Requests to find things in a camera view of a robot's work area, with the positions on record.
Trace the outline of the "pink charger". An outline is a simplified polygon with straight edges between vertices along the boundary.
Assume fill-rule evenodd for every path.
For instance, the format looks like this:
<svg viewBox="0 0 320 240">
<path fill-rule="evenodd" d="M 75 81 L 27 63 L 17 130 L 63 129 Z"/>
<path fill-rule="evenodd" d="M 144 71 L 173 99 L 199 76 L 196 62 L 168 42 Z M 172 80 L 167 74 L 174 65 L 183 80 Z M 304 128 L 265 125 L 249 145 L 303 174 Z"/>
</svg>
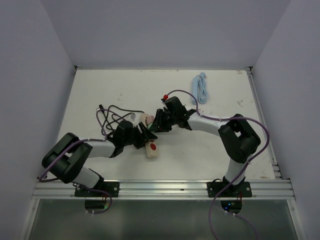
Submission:
<svg viewBox="0 0 320 240">
<path fill-rule="evenodd" d="M 152 116 L 152 115 L 146 115 L 146 116 L 145 116 L 145 119 L 144 119 L 145 124 L 146 124 L 146 125 L 152 124 L 153 121 L 154 121 L 154 119 L 155 119 L 154 116 Z"/>
</svg>

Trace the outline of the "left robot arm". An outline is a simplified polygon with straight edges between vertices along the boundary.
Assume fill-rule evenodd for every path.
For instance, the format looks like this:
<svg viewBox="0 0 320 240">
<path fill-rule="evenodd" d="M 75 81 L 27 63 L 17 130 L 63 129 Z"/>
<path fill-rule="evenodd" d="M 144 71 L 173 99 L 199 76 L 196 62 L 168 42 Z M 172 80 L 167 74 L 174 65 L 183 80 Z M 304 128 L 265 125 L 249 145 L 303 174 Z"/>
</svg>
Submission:
<svg viewBox="0 0 320 240">
<path fill-rule="evenodd" d="M 84 167 L 87 159 L 115 158 L 126 146 L 133 145 L 140 149 L 157 138 L 143 123 L 134 126 L 127 120 L 121 121 L 106 139 L 80 139 L 71 132 L 66 133 L 42 159 L 41 164 L 45 171 L 38 180 L 42 183 L 48 182 L 44 176 L 50 172 L 65 184 L 85 186 L 92 196 L 99 196 L 104 190 L 101 182 L 103 178 L 97 172 Z"/>
</svg>

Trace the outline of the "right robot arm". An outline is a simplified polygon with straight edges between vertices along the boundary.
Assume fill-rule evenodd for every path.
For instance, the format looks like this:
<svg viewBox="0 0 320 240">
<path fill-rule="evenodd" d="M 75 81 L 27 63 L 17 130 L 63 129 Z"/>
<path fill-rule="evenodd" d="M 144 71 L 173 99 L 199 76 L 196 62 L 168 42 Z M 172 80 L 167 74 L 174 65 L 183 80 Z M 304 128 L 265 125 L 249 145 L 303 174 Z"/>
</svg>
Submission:
<svg viewBox="0 0 320 240">
<path fill-rule="evenodd" d="M 253 156 L 261 144 L 247 120 L 236 114 L 231 120 L 221 121 L 217 117 L 204 117 L 196 109 L 187 110 L 176 96 L 162 98 L 163 108 L 156 111 L 156 115 L 149 130 L 155 133 L 169 132 L 172 126 L 181 129 L 201 131 L 220 137 L 227 155 L 230 157 L 227 172 L 222 178 L 223 192 L 227 196 L 235 196 L 245 182 L 247 160 Z"/>
</svg>

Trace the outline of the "beige power strip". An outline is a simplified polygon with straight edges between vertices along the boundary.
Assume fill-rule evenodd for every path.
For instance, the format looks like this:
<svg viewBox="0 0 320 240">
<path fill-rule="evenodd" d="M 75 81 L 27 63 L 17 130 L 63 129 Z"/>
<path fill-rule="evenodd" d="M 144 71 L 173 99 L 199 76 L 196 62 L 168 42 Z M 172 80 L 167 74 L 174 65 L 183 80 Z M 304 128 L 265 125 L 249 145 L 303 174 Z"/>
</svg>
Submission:
<svg viewBox="0 0 320 240">
<path fill-rule="evenodd" d="M 145 116 L 149 115 L 147 113 L 142 113 L 140 115 L 140 121 L 148 128 L 148 125 L 145 123 Z M 146 155 L 148 159 L 156 159 L 159 156 L 159 151 L 155 141 L 150 141 L 145 144 Z"/>
</svg>

